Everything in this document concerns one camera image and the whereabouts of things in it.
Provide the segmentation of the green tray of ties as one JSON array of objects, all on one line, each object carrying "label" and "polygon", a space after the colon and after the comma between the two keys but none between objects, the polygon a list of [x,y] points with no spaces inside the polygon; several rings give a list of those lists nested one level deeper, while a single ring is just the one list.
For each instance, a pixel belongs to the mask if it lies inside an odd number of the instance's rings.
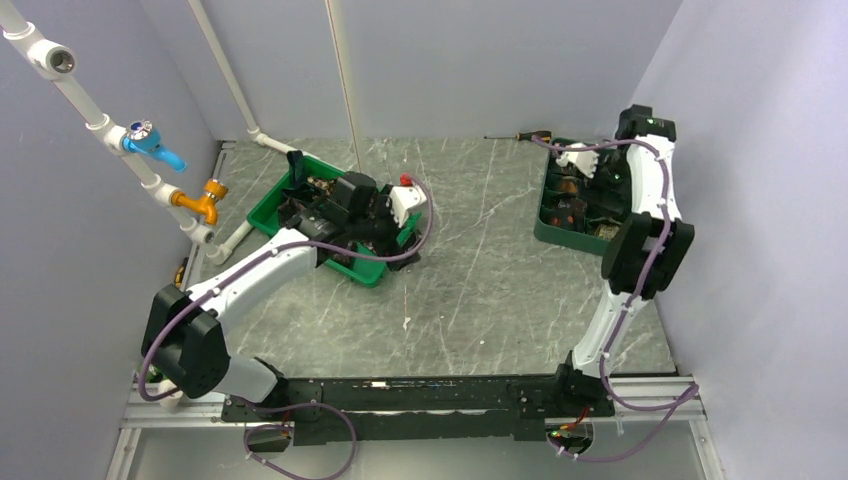
[{"label": "green tray of ties", "polygon": [[[306,171],[309,177],[317,176],[321,178],[337,178],[346,172],[352,171],[343,171],[338,167],[325,163],[311,155],[305,154],[304,152],[303,154],[305,156]],[[248,223],[269,238],[274,237],[279,230],[286,227],[286,203],[284,203],[281,199],[281,190],[288,184],[288,181],[289,175],[287,172],[247,215]],[[376,183],[379,187],[386,185],[380,184],[377,181]],[[407,239],[410,239],[411,248],[423,237],[421,228],[424,226],[424,220],[422,215],[426,207],[427,205],[421,212],[410,217],[407,223],[401,227],[402,231],[398,240],[400,242],[405,242]],[[358,253],[356,257],[349,257],[347,255],[340,255],[336,252],[329,252],[326,254],[324,265],[368,288],[377,286],[386,271],[399,270],[420,259],[420,255],[415,253],[411,257],[400,261],[385,262],[382,260],[385,257],[381,256],[378,256],[381,258],[380,260],[375,261],[373,258],[377,255],[373,254],[367,245],[362,244],[357,245],[353,251]]]}]

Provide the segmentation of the olive gold patterned tie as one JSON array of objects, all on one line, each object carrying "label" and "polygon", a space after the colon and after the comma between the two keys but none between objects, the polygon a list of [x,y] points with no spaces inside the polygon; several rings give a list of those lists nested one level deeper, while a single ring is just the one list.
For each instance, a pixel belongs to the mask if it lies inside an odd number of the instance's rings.
[{"label": "olive gold patterned tie", "polygon": [[618,233],[620,226],[610,223],[599,223],[592,228],[592,234],[605,241],[611,241]]}]

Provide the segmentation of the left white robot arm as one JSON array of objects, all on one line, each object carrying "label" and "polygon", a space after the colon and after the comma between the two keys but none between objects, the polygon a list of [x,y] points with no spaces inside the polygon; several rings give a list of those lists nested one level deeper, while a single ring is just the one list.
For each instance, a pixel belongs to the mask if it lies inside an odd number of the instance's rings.
[{"label": "left white robot arm", "polygon": [[240,398],[261,419],[279,417],[288,380],[270,363],[236,353],[227,333],[270,294],[333,256],[391,269],[417,261],[428,235],[400,235],[418,212],[432,210],[430,192],[413,176],[384,186],[353,171],[325,188],[302,182],[287,192],[280,228],[263,247],[187,290],[169,285],[156,293],[141,343],[140,395],[157,401],[216,392]]}]

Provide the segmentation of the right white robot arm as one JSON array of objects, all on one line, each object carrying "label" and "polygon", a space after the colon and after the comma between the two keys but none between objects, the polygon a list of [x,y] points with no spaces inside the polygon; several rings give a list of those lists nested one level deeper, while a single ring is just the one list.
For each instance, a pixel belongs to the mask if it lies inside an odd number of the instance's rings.
[{"label": "right white robot arm", "polygon": [[587,332],[569,353],[551,388],[557,411],[574,415],[610,394],[623,335],[641,310],[671,283],[695,228],[677,206],[673,181],[676,125],[633,104],[619,114],[611,162],[626,169],[630,211],[602,258],[604,290]]}]

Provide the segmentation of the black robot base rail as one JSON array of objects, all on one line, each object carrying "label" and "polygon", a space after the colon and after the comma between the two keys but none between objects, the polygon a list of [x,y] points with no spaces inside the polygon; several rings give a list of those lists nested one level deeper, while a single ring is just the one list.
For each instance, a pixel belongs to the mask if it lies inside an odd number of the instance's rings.
[{"label": "black robot base rail", "polygon": [[559,370],[541,375],[292,378],[282,405],[292,413],[256,412],[229,397],[227,423],[291,422],[297,446],[346,441],[510,437],[542,441],[558,422],[609,418],[615,407],[602,385]]}]

